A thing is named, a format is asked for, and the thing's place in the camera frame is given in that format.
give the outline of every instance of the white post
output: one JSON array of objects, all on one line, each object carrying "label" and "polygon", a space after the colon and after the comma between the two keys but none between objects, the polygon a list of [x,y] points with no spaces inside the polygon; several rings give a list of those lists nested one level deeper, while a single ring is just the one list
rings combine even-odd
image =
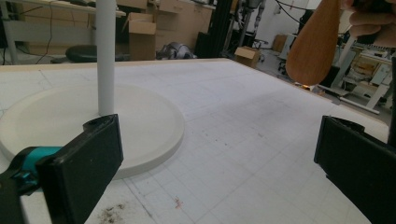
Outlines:
[{"label": "white post", "polygon": [[99,115],[114,114],[116,0],[96,1],[96,46]]}]

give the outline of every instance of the wooden spoon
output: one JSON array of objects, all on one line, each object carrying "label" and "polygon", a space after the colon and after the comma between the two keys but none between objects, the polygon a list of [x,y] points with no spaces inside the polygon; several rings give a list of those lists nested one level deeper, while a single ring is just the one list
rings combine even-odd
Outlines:
[{"label": "wooden spoon", "polygon": [[312,86],[329,73],[334,59],[340,19],[340,1],[322,0],[295,39],[286,71],[294,81]]}]

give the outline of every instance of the chair seat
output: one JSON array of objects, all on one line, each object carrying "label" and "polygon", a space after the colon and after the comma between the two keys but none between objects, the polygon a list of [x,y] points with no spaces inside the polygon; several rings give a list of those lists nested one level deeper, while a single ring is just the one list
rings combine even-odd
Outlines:
[{"label": "chair seat", "polygon": [[[95,45],[76,45],[66,51],[66,57],[73,63],[96,63],[97,49]],[[115,62],[122,62],[122,55],[115,55]]]}]

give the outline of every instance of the gray floor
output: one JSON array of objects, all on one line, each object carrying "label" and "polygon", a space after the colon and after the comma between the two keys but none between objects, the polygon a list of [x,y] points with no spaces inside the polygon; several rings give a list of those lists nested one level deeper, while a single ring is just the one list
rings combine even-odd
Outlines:
[{"label": "gray floor", "polygon": [[[280,74],[280,72],[278,71],[278,66],[279,66],[279,62],[280,60],[277,58],[276,53],[272,52],[271,50],[266,50],[263,52],[263,56],[264,56],[264,61],[263,62],[258,62],[257,64],[257,69],[260,71],[263,71],[264,73],[277,77],[279,79],[282,79],[284,81],[287,82],[291,82],[293,83],[293,81],[285,76]],[[382,120],[383,122],[385,122],[386,124],[390,124],[390,120],[391,120],[391,110],[389,108],[386,108],[384,106],[381,105],[376,105],[375,106],[375,110],[379,111],[379,115],[372,113],[370,111],[364,110],[362,108],[359,108],[357,106],[351,105],[349,103],[343,102],[339,99],[338,96],[334,95],[334,94],[329,94],[328,92],[326,92],[324,95],[322,95],[323,97],[326,97],[330,100],[332,100],[332,102],[336,105],[344,105],[347,107],[350,107],[354,110],[360,111],[361,113],[373,117],[375,119],[379,119]],[[366,99],[361,99],[358,96],[354,96],[354,95],[348,95],[347,97],[348,99],[358,102],[360,104],[367,104],[367,100]]]}]

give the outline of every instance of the cardboard box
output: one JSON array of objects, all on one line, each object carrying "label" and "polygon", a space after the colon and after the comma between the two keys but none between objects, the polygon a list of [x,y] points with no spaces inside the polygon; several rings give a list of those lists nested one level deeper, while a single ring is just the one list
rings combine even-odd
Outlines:
[{"label": "cardboard box", "polygon": [[157,24],[154,15],[130,13],[128,22],[131,61],[155,60],[155,33]]},{"label": "cardboard box", "polygon": [[117,5],[146,9],[148,7],[148,0],[117,0]]},{"label": "cardboard box", "polygon": [[286,43],[287,35],[277,35],[273,43],[273,51],[282,52],[283,46]]},{"label": "cardboard box", "polygon": [[260,58],[260,51],[250,47],[239,47],[235,52],[235,61],[246,66],[256,68],[257,61]]}]

